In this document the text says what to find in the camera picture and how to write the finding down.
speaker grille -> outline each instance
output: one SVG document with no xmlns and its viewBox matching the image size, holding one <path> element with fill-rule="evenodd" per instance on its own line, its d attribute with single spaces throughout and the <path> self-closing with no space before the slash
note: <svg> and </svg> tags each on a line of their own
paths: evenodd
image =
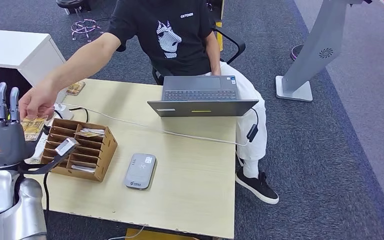
<svg viewBox="0 0 384 240">
<path fill-rule="evenodd" d="M 318 56 L 321 59 L 327 59 L 330 58 L 332 54 L 334 54 L 334 50 L 332 48 L 325 48 L 318 53 Z"/>
</svg>

laptop sticker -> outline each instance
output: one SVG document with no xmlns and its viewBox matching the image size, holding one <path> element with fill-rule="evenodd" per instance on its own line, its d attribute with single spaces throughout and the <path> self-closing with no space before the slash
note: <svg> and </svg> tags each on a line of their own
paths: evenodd
<svg viewBox="0 0 384 240">
<path fill-rule="evenodd" d="M 173 112 L 176 111 L 174 108 L 159 108 L 157 109 L 158 112 Z"/>
</svg>

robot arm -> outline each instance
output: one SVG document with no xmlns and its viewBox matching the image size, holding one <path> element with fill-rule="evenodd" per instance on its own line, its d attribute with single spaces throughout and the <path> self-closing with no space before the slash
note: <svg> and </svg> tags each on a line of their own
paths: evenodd
<svg viewBox="0 0 384 240">
<path fill-rule="evenodd" d="M 0 240 L 45 240 L 46 224 L 42 207 L 42 187 L 24 174 L 45 174 L 70 154 L 77 141 L 69 137 L 61 143 L 57 156 L 48 164 L 27 164 L 37 142 L 26 142 L 20 124 L 19 90 L 10 93 L 9 109 L 6 101 L 7 85 L 0 83 Z"/>
</svg>

white cable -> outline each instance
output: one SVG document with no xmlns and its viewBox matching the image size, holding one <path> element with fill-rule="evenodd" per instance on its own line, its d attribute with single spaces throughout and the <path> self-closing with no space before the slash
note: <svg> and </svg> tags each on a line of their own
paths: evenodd
<svg viewBox="0 0 384 240">
<path fill-rule="evenodd" d="M 142 232 L 142 230 L 145 228 L 145 226 L 143 226 L 142 227 L 142 229 L 140 229 L 140 231 L 138 232 L 138 233 L 136 233 L 135 235 L 133 235 L 133 236 L 118 236 L 118 237 L 112 237 L 112 238 L 110 238 L 110 239 L 108 239 L 108 240 L 116 240 L 116 239 L 132 239 L 132 238 L 134 238 L 134 237 L 136 237 L 137 235 L 139 235 L 141 232 Z"/>
<path fill-rule="evenodd" d="M 88 111 L 91 111 L 91 112 L 96 113 L 96 114 L 100 114 L 100 115 L 102 115 L 104 117 L 107 117 L 107 118 L 110 118 L 110 119 L 113 119 L 113 120 L 116 120 L 116 121 L 120 121 L 120 122 L 127 123 L 127 124 L 133 124 L 133 125 L 141 126 L 141 127 L 144 127 L 144 128 L 155 130 L 155 131 L 160 131 L 160 132 L 163 132 L 163 133 L 166 133 L 166 134 L 181 136 L 181 137 L 185 137 L 185 138 L 192 138 L 192 139 L 200 139 L 200 140 L 218 142 L 218 143 L 235 144 L 235 145 L 238 145 L 238 146 L 241 146 L 241 147 L 245 147 L 248 144 L 248 142 L 246 142 L 245 144 L 240 144 L 240 143 L 237 143 L 237 142 L 234 142 L 234 141 L 226 141 L 226 140 L 214 139 L 214 138 L 203 137 L 203 136 L 191 136 L 191 135 L 176 133 L 176 132 L 167 131 L 167 130 L 163 130 L 163 129 L 152 128 L 150 126 L 143 125 L 143 124 L 140 124 L 140 123 L 126 121 L 126 120 L 118 119 L 118 118 L 115 118 L 115 117 L 112 117 L 112 116 L 108 116 L 107 114 L 91 110 L 91 109 L 86 108 L 84 106 L 68 104 L 68 103 L 63 103 L 63 104 L 68 105 L 68 106 L 73 106 L 73 107 L 76 107 L 76 108 L 84 108 L 84 109 L 87 109 Z"/>
</svg>

man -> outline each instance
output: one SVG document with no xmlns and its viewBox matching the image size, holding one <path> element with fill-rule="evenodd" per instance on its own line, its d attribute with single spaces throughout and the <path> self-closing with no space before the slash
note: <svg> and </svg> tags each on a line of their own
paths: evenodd
<svg viewBox="0 0 384 240">
<path fill-rule="evenodd" d="M 98 72 L 115 51 L 124 51 L 126 41 L 135 35 L 149 58 L 174 75 L 233 75 L 241 99 L 259 100 L 254 106 L 259 116 L 259 131 L 253 142 L 237 147 L 243 167 L 236 173 L 236 182 L 262 201 L 276 204 L 278 195 L 266 184 L 264 172 L 258 170 L 267 143 L 264 100 L 245 76 L 220 62 L 220 47 L 212 32 L 205 0 L 118 0 L 108 31 L 81 47 L 20 99 L 21 119 L 52 115 L 60 90 Z M 246 135 L 256 121 L 252 110 L 238 117 L 239 144 L 247 142 Z"/>
</svg>

